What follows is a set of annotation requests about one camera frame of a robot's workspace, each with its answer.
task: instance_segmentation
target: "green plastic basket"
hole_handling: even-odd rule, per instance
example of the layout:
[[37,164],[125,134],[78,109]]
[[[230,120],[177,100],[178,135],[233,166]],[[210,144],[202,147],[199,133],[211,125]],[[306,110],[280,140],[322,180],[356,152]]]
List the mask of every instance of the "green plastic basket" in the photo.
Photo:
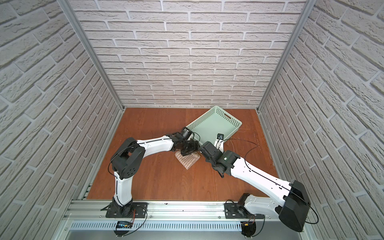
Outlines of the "green plastic basket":
[[196,134],[195,140],[199,140],[200,146],[210,141],[215,144],[217,134],[224,134],[224,139],[232,137],[239,130],[242,122],[227,113],[219,106],[214,106],[195,121],[190,123],[187,128]]

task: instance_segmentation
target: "wooden floor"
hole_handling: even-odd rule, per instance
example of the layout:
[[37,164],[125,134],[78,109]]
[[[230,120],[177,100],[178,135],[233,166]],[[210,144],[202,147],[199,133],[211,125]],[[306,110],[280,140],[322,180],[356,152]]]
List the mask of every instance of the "wooden floor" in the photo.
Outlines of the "wooden floor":
[[[133,137],[136,140],[145,140],[180,131],[206,111],[207,109],[127,108],[87,199],[112,199],[115,183],[107,166],[125,139]],[[255,110],[226,111],[243,123],[233,138],[258,144],[248,154],[247,161],[277,176]],[[234,149],[242,157],[253,147],[252,143],[238,140],[224,144],[225,150]],[[211,164],[205,162],[204,157],[186,170],[176,159],[174,152],[161,152],[143,159],[132,184],[132,197],[136,200],[238,200],[245,192],[266,197],[263,192],[240,179],[228,175],[222,179]]]

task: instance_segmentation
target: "striped towel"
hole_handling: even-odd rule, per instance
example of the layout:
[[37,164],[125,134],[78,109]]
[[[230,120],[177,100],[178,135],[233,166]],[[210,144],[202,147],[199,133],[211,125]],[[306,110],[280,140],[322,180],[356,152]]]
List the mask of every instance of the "striped towel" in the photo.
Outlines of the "striped towel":
[[181,156],[180,151],[175,152],[175,156],[178,161],[183,164],[183,166],[188,170],[197,160],[200,159],[200,155],[197,152],[194,152],[187,156]]

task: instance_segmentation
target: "white brick wallpaper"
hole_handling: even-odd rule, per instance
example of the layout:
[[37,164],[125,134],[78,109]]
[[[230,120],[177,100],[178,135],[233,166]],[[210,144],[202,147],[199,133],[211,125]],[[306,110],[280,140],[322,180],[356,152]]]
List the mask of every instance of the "white brick wallpaper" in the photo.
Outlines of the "white brick wallpaper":
[[117,106],[56,1],[0,2],[0,238],[51,239]]
[[127,107],[256,108],[305,3],[71,0]]
[[318,0],[261,109],[319,239],[384,237],[383,20],[383,0]]

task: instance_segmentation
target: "metal extrusion profile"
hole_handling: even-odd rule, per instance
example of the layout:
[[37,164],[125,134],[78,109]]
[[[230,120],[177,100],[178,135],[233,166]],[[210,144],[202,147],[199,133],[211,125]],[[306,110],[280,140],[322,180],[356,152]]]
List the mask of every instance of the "metal extrusion profile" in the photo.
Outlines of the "metal extrusion profile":
[[[259,197],[264,205],[271,201],[269,197]],[[226,219],[224,203],[219,201],[135,201],[147,202],[147,221],[233,221],[245,219]],[[109,200],[73,200],[64,213],[63,220],[105,220],[105,212],[100,209],[107,206]],[[270,221],[279,221],[278,215],[268,217]]]
[[[267,128],[265,126],[262,112],[258,113],[258,116],[259,116],[260,125],[262,126],[262,130],[263,130],[263,133],[265,136],[267,146],[268,146],[269,151],[271,153],[272,162],[276,168],[277,175],[280,179],[290,181],[289,179],[287,179],[287,177],[283,171],[283,168],[282,168],[281,164],[279,163],[279,160],[278,160],[279,157],[277,155],[275,146],[273,145],[272,139],[271,139],[271,137],[267,131]],[[303,230],[303,232],[300,233],[300,236],[301,236],[302,240],[316,239],[316,235],[315,235],[315,233],[312,229],[312,226],[310,224],[304,225],[304,230]]]
[[99,152],[99,154],[97,156],[97,159],[95,160],[95,162],[94,162],[94,164],[92,166],[91,172],[89,173],[88,178],[85,181],[85,183],[84,183],[84,185],[83,185],[83,187],[82,187],[82,189],[81,189],[77,199],[83,199],[83,197],[85,196],[85,194],[87,192],[88,186],[91,183],[93,183],[93,181],[94,181],[94,179],[95,179],[95,177],[96,177],[96,175],[97,175],[97,173],[98,173],[98,171],[100,169],[100,166],[101,166],[101,164],[102,164],[102,162],[104,160],[105,154],[107,153],[109,145],[112,142],[113,136],[115,135],[115,132],[116,132],[118,126],[119,126],[119,123],[120,123],[120,120],[121,120],[123,114],[124,114],[124,111],[123,112],[119,111],[117,113],[117,115],[115,117],[115,120],[114,120],[114,122],[112,124],[112,127],[111,127],[111,129],[110,129],[110,131],[109,131],[109,133],[108,133],[108,135],[107,135],[107,137],[106,137],[106,139],[105,139],[101,149],[100,149],[100,152]]
[[[258,197],[261,205],[271,201],[269,197]],[[147,202],[147,220],[142,231],[239,231],[240,221],[248,219],[226,219],[224,201],[135,201]],[[113,230],[117,221],[126,218],[106,218],[100,209],[109,200],[73,200],[53,237],[64,240],[70,230]],[[267,216],[265,221],[280,221],[278,216]]]
[[269,92],[272,90],[272,87],[274,83],[277,81],[277,77],[279,76],[280,72],[283,69],[284,64],[286,63],[289,54],[291,53],[293,47],[295,46],[297,39],[299,38],[299,35],[301,33],[301,30],[304,27],[305,22],[307,21],[308,17],[310,16],[313,6],[315,5],[317,0],[307,0],[303,10],[301,11],[300,17],[297,20],[297,23],[295,25],[295,28],[292,31],[291,36],[288,39],[287,44],[285,45],[283,54],[281,55],[281,58],[279,62],[277,63],[277,66],[275,68],[275,71],[272,74],[271,81],[269,81],[268,86],[263,94],[263,97],[259,103],[259,106],[257,107],[257,110],[260,111],[260,109],[263,107],[267,96],[269,95]]
[[101,61],[98,58],[94,48],[92,47],[91,42],[89,41],[87,35],[85,34],[85,31],[84,31],[83,27],[81,26],[80,21],[76,17],[76,14],[75,14],[74,10],[72,9],[71,4],[69,3],[68,0],[58,0],[58,3],[60,5],[60,7],[62,8],[63,13],[66,15],[68,21],[72,25],[73,30],[77,34],[80,42],[83,44],[85,51],[89,55],[89,58],[93,62],[96,70],[100,74],[101,79],[103,80],[107,89],[109,90],[110,94],[112,95],[113,100],[116,102],[120,111],[123,111],[124,106],[121,103],[120,98],[118,97],[115,89],[113,88],[113,85],[112,85],[103,65],[101,64]]

